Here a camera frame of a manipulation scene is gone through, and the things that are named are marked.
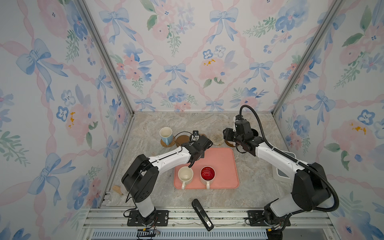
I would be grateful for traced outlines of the light blue mug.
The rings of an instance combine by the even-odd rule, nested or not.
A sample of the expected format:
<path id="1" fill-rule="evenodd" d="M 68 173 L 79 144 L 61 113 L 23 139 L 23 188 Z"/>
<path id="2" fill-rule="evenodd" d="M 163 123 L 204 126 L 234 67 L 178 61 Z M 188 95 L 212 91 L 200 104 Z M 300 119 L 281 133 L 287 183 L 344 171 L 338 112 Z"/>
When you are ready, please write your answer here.
<path id="1" fill-rule="evenodd" d="M 173 142 L 174 136 L 173 136 L 173 130 L 171 128 L 169 127 L 161 128 L 159 133 L 161 136 L 161 140 L 166 146 L 169 146 Z"/>

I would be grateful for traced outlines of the black mug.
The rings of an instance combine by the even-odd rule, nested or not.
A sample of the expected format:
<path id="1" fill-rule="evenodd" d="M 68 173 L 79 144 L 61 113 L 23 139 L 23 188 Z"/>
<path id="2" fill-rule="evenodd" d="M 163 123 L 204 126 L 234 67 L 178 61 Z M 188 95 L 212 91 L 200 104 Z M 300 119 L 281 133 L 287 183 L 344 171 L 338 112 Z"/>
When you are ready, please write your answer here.
<path id="1" fill-rule="evenodd" d="M 257 130 L 252 129 L 252 132 L 253 132 L 253 136 L 254 136 L 254 137 L 258 137 L 258 136 L 259 136 L 259 133 L 258 133 Z"/>

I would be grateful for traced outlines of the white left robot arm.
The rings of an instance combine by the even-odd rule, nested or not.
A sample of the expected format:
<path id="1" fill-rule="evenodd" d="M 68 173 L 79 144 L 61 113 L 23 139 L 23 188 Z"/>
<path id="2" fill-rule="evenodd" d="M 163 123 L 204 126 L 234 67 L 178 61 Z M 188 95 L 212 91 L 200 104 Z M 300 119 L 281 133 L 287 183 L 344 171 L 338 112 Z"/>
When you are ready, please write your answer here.
<path id="1" fill-rule="evenodd" d="M 184 164 L 191 168 L 205 156 L 205 151 L 213 145 L 206 136 L 199 136 L 181 144 L 165 154 L 147 157 L 141 154 L 135 158 L 122 177 L 122 184 L 128 191 L 128 199 L 135 205 L 130 209 L 128 226 L 152 226 L 161 220 L 165 211 L 157 211 L 151 200 L 156 181 L 163 173 Z"/>

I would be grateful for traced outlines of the scratched round wooden coaster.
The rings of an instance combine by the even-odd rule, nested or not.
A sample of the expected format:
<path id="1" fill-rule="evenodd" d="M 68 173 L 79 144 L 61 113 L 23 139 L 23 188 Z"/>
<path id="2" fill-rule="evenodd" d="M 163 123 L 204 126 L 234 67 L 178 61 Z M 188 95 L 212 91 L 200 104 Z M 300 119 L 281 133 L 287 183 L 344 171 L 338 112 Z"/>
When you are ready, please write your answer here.
<path id="1" fill-rule="evenodd" d="M 226 141 L 226 140 L 225 140 L 225 143 L 226 143 L 226 145 L 227 145 L 228 147 L 230 147 L 230 148 L 235 148 L 235 147 L 236 147 L 235 145 L 229 143 L 229 142 Z"/>

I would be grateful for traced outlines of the red interior mug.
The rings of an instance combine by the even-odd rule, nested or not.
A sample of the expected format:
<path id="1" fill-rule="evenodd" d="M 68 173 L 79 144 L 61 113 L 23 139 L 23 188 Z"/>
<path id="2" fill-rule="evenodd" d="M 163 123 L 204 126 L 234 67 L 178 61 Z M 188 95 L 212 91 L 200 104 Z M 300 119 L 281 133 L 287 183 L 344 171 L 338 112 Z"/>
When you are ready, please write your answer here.
<path id="1" fill-rule="evenodd" d="M 215 170 L 210 166 L 205 166 L 200 171 L 200 181 L 206 189 L 210 189 L 216 177 Z"/>

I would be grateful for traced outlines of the cream mug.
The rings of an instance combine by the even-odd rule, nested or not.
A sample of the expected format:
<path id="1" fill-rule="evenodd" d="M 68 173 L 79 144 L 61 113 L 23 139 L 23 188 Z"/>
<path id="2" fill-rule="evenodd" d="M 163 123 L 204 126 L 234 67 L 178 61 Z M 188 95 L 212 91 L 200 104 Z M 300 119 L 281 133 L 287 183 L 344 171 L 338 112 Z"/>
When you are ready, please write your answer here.
<path id="1" fill-rule="evenodd" d="M 181 189 L 185 190 L 187 185 L 190 184 L 194 177 L 194 171 L 189 167 L 181 167 L 178 171 L 178 178 L 181 181 Z"/>

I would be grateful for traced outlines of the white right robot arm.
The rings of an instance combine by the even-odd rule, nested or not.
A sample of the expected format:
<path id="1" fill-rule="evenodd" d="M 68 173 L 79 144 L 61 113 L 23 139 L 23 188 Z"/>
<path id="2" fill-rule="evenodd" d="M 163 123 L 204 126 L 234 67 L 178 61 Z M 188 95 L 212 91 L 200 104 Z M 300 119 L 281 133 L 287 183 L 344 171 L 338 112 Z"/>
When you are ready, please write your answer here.
<path id="1" fill-rule="evenodd" d="M 264 132 L 252 129 L 242 115 L 234 117 L 234 127 L 226 128 L 223 135 L 224 140 L 234 142 L 245 153 L 267 161 L 293 181 L 289 194 L 264 207 L 262 220 L 267 225 L 288 221 L 295 214 L 312 210 L 332 212 L 339 207 L 339 197 L 320 164 L 308 164 L 274 147 L 265 139 Z"/>

